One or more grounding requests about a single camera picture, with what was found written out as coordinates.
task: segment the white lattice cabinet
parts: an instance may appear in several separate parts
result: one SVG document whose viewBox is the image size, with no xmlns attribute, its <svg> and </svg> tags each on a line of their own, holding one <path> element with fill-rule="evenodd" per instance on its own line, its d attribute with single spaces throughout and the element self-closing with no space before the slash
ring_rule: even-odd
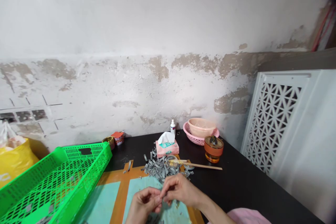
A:
<svg viewBox="0 0 336 224">
<path fill-rule="evenodd" d="M 260 72 L 241 148 L 327 224 L 336 209 L 335 123 L 336 70 Z"/>
<path fill-rule="evenodd" d="M 258 73 L 241 153 L 270 177 L 281 172 L 315 87 L 325 85 L 318 80 L 326 71 L 332 70 Z"/>
</svg>

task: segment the black table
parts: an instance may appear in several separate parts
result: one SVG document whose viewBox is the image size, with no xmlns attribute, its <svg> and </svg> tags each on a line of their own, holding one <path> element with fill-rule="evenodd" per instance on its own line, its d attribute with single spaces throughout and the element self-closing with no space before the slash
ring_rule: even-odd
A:
<svg viewBox="0 0 336 224">
<path fill-rule="evenodd" d="M 223 171 L 195 168 L 191 182 L 215 201 L 225 212 L 234 208 L 258 210 L 272 224 L 323 223 L 282 187 L 254 166 L 239 151 L 224 140 L 224 151 L 218 164 L 211 164 L 204 155 L 204 147 L 192 143 L 183 130 L 175 139 L 180 158 L 201 165 L 215 165 Z M 145 165 L 154 142 L 162 133 L 126 138 L 113 150 L 105 171 L 121 170 L 134 160 L 133 167 Z"/>
</svg>

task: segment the green plastic crate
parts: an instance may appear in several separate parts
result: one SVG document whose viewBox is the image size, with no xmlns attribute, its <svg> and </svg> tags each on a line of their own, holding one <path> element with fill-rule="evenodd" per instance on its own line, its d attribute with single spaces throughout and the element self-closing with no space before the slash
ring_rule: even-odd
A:
<svg viewBox="0 0 336 224">
<path fill-rule="evenodd" d="M 71 223 L 111 157 L 107 142 L 57 147 L 0 190 L 0 223 Z"/>
</svg>

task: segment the plastic bowl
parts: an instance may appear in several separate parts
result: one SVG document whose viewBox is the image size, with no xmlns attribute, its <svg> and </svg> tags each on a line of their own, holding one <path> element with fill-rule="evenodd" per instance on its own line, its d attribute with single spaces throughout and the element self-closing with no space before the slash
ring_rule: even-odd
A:
<svg viewBox="0 0 336 224">
<path fill-rule="evenodd" d="M 188 122 L 185 122 L 183 124 L 183 130 L 184 132 L 186 133 L 188 139 L 193 142 L 194 144 L 197 144 L 197 145 L 201 145 L 203 146 L 204 145 L 204 138 L 198 138 L 196 136 L 193 136 L 191 133 L 190 133 L 190 129 L 189 129 L 189 123 Z M 214 131 L 212 132 L 211 135 L 214 135 L 216 137 L 219 137 L 219 130 L 216 128 L 214 129 Z"/>
<path fill-rule="evenodd" d="M 195 137 L 205 138 L 210 136 L 216 124 L 203 118 L 191 118 L 188 120 L 190 133 Z"/>
</svg>

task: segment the hand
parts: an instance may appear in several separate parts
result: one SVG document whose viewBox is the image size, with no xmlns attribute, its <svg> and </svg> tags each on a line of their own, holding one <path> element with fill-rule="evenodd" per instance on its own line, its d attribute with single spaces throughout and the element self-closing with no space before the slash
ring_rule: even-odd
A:
<svg viewBox="0 0 336 224">
<path fill-rule="evenodd" d="M 147 187 L 134 194 L 129 208 L 126 224 L 146 223 L 151 212 L 159 213 L 162 207 L 162 197 L 160 190 Z"/>
<path fill-rule="evenodd" d="M 187 206 L 198 208 L 203 195 L 196 186 L 179 173 L 165 179 L 160 197 L 163 197 L 163 201 L 168 205 L 172 200 L 179 200 Z"/>
</svg>

